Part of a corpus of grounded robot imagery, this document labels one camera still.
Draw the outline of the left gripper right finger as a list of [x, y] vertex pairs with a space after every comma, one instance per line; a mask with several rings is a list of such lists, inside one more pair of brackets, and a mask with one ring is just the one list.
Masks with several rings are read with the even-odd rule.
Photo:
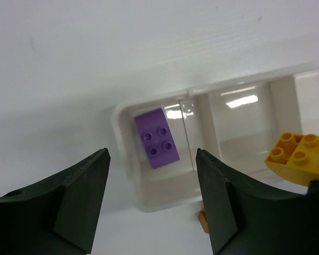
[[214, 254], [319, 254], [319, 181], [297, 194], [262, 183], [198, 149]]

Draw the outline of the purple lego brick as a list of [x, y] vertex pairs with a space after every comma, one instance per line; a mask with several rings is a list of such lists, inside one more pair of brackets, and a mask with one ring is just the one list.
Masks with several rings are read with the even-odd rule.
[[135, 123], [153, 169], [180, 160], [169, 124], [161, 108], [136, 116]]

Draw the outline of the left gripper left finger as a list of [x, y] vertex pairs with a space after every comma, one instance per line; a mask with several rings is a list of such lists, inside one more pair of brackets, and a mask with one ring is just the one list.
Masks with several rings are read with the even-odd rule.
[[0, 197], [0, 254], [90, 254], [110, 160], [98, 150]]

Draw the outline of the brown lego plate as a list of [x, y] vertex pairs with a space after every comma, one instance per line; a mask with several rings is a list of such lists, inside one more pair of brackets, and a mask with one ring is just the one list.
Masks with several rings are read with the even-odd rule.
[[204, 203], [203, 201], [200, 202], [200, 210], [198, 212], [198, 220], [202, 226], [202, 229], [205, 233], [209, 234], [209, 228], [208, 228], [208, 223], [207, 223], [207, 217], [206, 217], [206, 211], [204, 208]]

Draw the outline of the yellow lego brick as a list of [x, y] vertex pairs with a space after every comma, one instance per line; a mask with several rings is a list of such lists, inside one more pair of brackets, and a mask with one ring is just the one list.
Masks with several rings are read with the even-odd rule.
[[282, 134], [265, 165], [294, 184], [309, 186], [312, 181], [319, 181], [319, 135]]

